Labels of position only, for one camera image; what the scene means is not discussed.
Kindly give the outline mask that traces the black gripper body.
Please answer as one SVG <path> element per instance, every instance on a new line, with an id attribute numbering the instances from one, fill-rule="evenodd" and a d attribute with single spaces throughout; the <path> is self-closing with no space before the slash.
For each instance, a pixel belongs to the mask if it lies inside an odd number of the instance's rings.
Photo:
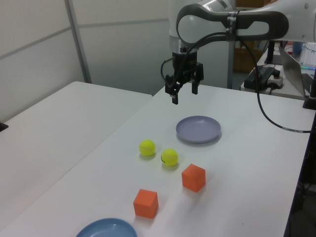
<path id="1" fill-rule="evenodd" d="M 187 83 L 196 80 L 198 83 L 204 80 L 203 64 L 198 63 L 198 53 L 189 54 L 172 53 L 172 66 L 174 76 L 179 83 Z"/>

